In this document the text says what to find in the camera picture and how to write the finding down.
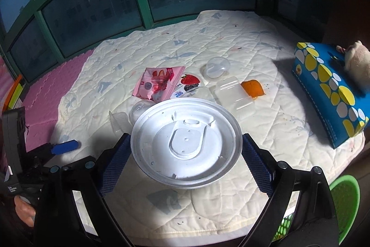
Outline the person's left hand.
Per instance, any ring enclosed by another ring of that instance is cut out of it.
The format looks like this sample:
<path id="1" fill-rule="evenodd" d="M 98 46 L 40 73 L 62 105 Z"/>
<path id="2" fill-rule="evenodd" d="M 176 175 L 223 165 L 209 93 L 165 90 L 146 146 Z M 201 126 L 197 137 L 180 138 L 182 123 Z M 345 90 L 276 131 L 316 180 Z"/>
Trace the person's left hand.
<path id="1" fill-rule="evenodd" d="M 15 204 L 15 211 L 18 217 L 20 218 L 20 220 L 22 220 L 22 222 L 24 222 L 30 228 L 33 228 L 36 211 L 32 207 L 32 205 L 25 202 L 23 199 L 21 199 L 20 196 L 14 197 L 14 204 Z"/>

